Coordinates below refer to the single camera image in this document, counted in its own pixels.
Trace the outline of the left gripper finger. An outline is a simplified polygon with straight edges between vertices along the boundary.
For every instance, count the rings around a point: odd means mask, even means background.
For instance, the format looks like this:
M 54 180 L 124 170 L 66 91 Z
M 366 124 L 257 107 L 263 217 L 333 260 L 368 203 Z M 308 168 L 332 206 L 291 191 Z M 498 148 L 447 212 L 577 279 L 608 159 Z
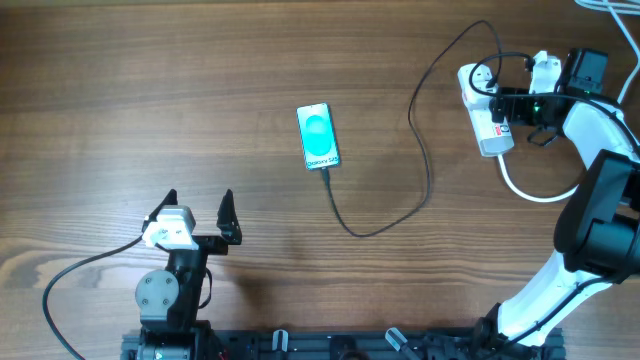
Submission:
M 234 194 L 228 189 L 223 196 L 218 212 L 216 226 L 220 236 L 230 245 L 240 245 L 243 235 L 235 211 Z
M 144 218 L 142 231 L 145 231 L 152 222 L 155 222 L 157 220 L 157 216 L 164 206 L 168 206 L 168 205 L 175 206 L 177 204 L 178 204 L 177 191 L 175 189 L 171 189 L 167 193 L 167 195 L 164 197 L 164 199 L 160 202 L 160 204 L 149 215 L 147 215 Z

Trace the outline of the blue Galaxy smartphone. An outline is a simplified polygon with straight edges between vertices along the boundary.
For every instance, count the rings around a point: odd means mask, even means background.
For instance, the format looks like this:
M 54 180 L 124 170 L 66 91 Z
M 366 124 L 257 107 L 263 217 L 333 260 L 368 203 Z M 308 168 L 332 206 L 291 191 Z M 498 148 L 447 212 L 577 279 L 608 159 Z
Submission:
M 328 104 L 298 107 L 296 116 L 306 169 L 338 166 L 341 158 Z

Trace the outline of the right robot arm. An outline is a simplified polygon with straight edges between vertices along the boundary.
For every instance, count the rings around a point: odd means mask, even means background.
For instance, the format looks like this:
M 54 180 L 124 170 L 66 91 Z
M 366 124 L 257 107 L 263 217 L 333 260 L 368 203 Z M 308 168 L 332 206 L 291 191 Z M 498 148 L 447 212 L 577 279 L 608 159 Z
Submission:
M 462 99 L 481 154 L 501 159 L 510 128 L 532 126 L 568 139 L 586 168 L 554 230 L 554 251 L 514 297 L 480 319 L 471 354 L 535 351 L 554 327 L 591 296 L 639 273 L 639 142 L 617 101 L 602 95 L 606 53 L 574 48 L 566 60 L 541 51 L 523 57 L 527 88 L 498 85 L 485 61 L 458 71 Z

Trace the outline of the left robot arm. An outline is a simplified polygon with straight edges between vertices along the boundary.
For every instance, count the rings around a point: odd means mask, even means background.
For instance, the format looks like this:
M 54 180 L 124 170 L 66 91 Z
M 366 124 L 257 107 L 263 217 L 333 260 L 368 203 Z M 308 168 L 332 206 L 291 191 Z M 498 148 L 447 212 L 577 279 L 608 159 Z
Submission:
M 195 235 L 191 209 L 180 205 L 172 189 L 144 220 L 142 240 L 168 254 L 167 265 L 139 281 L 135 300 L 140 309 L 141 330 L 122 342 L 122 359 L 224 359 L 224 345 L 197 313 L 210 298 L 202 299 L 210 256 L 225 256 L 228 247 L 242 242 L 234 194 L 227 190 L 216 218 L 218 235 Z

